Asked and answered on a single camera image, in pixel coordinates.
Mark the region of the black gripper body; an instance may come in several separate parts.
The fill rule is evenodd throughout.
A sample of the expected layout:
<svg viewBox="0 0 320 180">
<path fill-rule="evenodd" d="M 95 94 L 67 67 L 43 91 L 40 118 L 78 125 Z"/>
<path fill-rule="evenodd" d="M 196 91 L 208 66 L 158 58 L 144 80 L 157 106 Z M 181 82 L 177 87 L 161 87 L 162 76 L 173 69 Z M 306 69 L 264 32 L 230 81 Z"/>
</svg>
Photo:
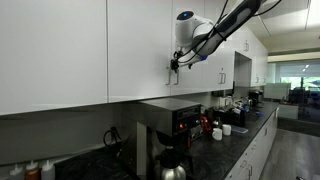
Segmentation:
<svg viewBox="0 0 320 180">
<path fill-rule="evenodd" d="M 181 51 L 175 51 L 173 54 L 173 58 L 170 61 L 170 68 L 174 71 L 177 72 L 179 68 L 179 62 L 178 60 L 182 57 L 183 53 Z"/>
</svg>

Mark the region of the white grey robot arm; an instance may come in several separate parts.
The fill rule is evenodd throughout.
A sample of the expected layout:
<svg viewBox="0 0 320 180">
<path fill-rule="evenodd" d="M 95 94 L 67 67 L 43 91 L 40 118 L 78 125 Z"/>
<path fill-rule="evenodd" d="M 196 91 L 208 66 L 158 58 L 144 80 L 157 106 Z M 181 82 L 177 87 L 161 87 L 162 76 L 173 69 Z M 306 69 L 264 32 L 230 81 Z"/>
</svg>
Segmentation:
<svg viewBox="0 0 320 180">
<path fill-rule="evenodd" d="M 176 17 L 176 50 L 170 68 L 177 72 L 180 67 L 191 68 L 193 64 L 207 59 L 223 41 L 254 17 L 263 0 L 242 0 L 225 16 L 216 22 L 196 15 L 193 11 L 183 11 Z"/>
</svg>

